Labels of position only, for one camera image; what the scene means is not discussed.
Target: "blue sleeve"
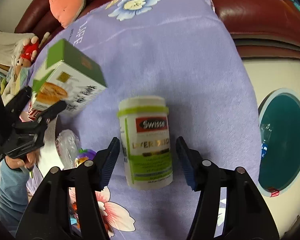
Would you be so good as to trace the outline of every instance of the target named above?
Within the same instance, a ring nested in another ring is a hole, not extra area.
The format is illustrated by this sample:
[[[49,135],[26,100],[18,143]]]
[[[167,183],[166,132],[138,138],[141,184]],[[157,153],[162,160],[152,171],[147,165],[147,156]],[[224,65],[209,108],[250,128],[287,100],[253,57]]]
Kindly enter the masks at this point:
[[[0,221],[15,236],[21,217],[28,206],[26,183],[29,174],[12,170],[5,161],[0,167]]]

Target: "screw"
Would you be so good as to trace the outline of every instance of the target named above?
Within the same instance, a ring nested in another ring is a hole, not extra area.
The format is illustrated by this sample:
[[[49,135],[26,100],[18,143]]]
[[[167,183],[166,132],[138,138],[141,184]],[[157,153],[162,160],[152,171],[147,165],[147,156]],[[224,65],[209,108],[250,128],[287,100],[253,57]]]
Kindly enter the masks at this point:
[[[243,167],[238,167],[237,172],[239,172],[240,174],[244,174],[246,170]]]
[[[57,173],[59,171],[59,168],[58,167],[52,167],[51,169],[50,169],[50,172],[51,173]]]
[[[86,167],[90,167],[92,165],[93,165],[93,161],[92,160],[87,160],[87,161],[84,162],[84,166],[86,166]]]
[[[211,165],[211,161],[209,161],[209,160],[204,160],[204,161],[202,162],[202,165],[208,167],[208,166]]]

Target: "washing machine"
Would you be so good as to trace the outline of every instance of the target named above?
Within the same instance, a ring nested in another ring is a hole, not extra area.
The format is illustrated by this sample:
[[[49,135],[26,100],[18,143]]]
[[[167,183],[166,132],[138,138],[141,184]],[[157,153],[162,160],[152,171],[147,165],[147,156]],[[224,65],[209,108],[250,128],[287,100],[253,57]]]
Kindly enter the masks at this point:
[[[243,63],[255,90],[264,142],[258,189],[282,237],[300,215],[300,61]]]

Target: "plastic bag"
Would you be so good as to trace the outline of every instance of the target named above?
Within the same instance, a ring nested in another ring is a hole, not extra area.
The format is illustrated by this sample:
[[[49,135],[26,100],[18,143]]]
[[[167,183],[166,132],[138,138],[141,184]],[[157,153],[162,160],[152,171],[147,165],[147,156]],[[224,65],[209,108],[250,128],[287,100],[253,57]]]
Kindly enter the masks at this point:
[[[79,154],[79,138],[71,130],[63,130],[56,139],[56,147],[64,169],[74,168],[74,159]]]

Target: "swisse bottle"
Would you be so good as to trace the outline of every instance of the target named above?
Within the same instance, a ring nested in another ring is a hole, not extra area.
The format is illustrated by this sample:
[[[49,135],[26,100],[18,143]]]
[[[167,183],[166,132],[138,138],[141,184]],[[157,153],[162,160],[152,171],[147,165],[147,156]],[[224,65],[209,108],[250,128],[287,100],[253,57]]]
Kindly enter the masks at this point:
[[[164,98],[158,96],[120,102],[118,118],[130,187],[157,189],[172,182],[168,112]]]

